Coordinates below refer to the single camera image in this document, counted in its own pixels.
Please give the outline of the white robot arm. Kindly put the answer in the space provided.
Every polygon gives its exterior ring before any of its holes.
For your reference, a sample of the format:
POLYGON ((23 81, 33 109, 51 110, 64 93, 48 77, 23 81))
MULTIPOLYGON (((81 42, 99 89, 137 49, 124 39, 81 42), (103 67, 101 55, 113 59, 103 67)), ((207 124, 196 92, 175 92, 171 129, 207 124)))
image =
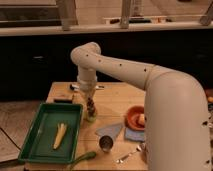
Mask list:
POLYGON ((191 75, 158 65, 106 57, 90 42, 74 48, 80 89, 90 95, 102 72, 146 92, 144 102, 149 171, 211 171, 208 102, 191 75))

